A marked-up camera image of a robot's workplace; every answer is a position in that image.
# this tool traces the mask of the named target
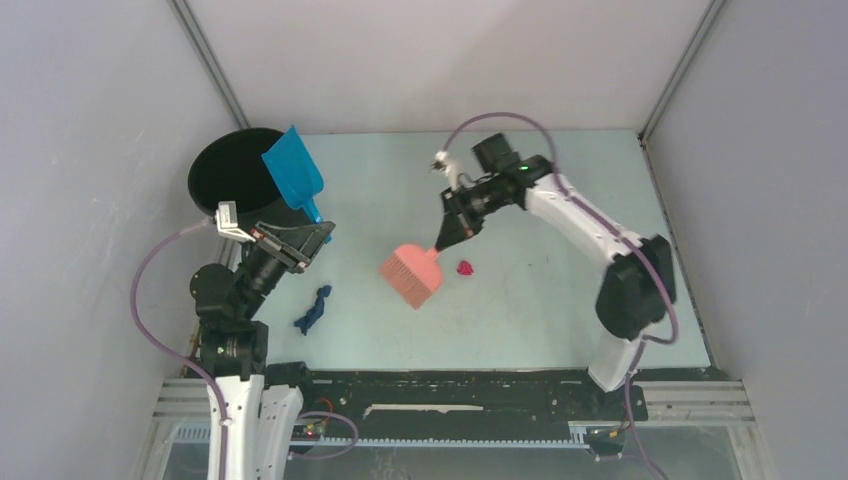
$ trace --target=white wall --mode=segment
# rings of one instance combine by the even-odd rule
[[[164,0],[7,0],[0,44],[0,477],[128,478],[175,370],[135,331],[130,280],[200,219],[188,166],[234,126]],[[166,250],[141,289],[180,349],[213,245]]]
[[[719,360],[792,480],[845,477],[846,18],[731,2],[651,141]]]
[[[493,110],[638,129],[708,3],[191,2],[250,120],[305,133],[449,131]]]

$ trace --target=blue dustpan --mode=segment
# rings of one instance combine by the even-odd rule
[[[294,126],[262,154],[262,161],[290,208],[303,209],[313,223],[324,221],[314,200],[324,190],[324,178]]]

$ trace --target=red crumpled object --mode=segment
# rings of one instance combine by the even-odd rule
[[[459,262],[459,266],[456,267],[456,273],[458,273],[458,274],[460,274],[464,277],[470,277],[471,274],[474,273],[474,268],[471,266],[470,263],[463,260],[463,261]]]

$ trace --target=blue dustpan handle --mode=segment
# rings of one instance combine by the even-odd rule
[[[315,202],[313,200],[308,200],[303,204],[303,211],[306,212],[306,216],[312,220],[312,223],[321,223],[324,221],[324,217],[321,216],[321,212],[318,211],[318,207],[315,206]],[[324,240],[324,243],[330,243],[330,240],[333,239],[332,235],[327,236],[327,239]]]

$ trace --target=table surface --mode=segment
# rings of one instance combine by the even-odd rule
[[[470,148],[490,133],[460,135],[451,147],[476,178]],[[536,132],[507,132],[522,157],[542,154]],[[629,130],[553,132],[560,166],[575,187],[619,223],[668,238],[636,135]],[[316,204],[336,223],[333,240],[304,274],[283,277],[255,320],[270,327],[268,363],[313,369],[585,368],[602,326],[594,312],[597,270],[553,227],[519,207],[486,218],[481,234],[445,251],[442,288],[412,310],[377,273],[403,243],[432,245],[446,180],[429,172],[444,133],[304,136],[325,180]],[[455,272],[460,260],[474,275]],[[676,345],[650,345],[643,367],[704,367],[709,358],[676,269],[681,324]],[[292,323],[332,285],[324,316],[307,336]],[[664,320],[657,334],[667,336]]]

